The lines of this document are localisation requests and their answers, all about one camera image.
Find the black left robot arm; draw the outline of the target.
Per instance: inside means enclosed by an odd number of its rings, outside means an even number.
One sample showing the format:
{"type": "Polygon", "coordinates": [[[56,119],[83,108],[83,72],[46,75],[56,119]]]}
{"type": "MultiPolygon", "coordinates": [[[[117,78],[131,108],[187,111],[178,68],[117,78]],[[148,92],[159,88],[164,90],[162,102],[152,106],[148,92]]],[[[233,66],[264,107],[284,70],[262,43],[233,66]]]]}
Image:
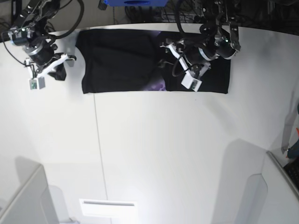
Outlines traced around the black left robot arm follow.
{"type": "Polygon", "coordinates": [[[173,77],[190,75],[200,78],[211,68],[213,60],[229,60],[241,50],[238,26],[232,11],[232,2],[203,0],[203,24],[200,25],[197,35],[188,34],[180,19],[181,7],[185,3],[186,1],[179,0],[174,8],[174,19],[181,38],[177,41],[166,40],[163,47],[176,59],[171,71],[173,77]]]}

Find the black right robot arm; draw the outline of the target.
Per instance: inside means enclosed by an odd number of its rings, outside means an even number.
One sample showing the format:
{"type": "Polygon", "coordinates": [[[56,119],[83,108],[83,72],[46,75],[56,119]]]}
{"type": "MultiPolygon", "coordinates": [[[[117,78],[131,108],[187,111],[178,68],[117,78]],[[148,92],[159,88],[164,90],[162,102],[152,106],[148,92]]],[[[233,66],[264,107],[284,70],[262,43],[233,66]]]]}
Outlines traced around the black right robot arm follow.
{"type": "Polygon", "coordinates": [[[80,12],[76,22],[61,35],[52,35],[46,30],[48,20],[60,11],[59,0],[31,0],[20,12],[11,28],[1,33],[1,38],[6,35],[15,46],[22,47],[27,54],[28,58],[21,62],[8,51],[14,60],[29,69],[32,79],[44,75],[49,75],[58,81],[66,79],[64,62],[77,58],[66,53],[56,53],[55,42],[66,38],[78,27],[85,10],[82,0],[79,0],[78,4],[80,12]]]}

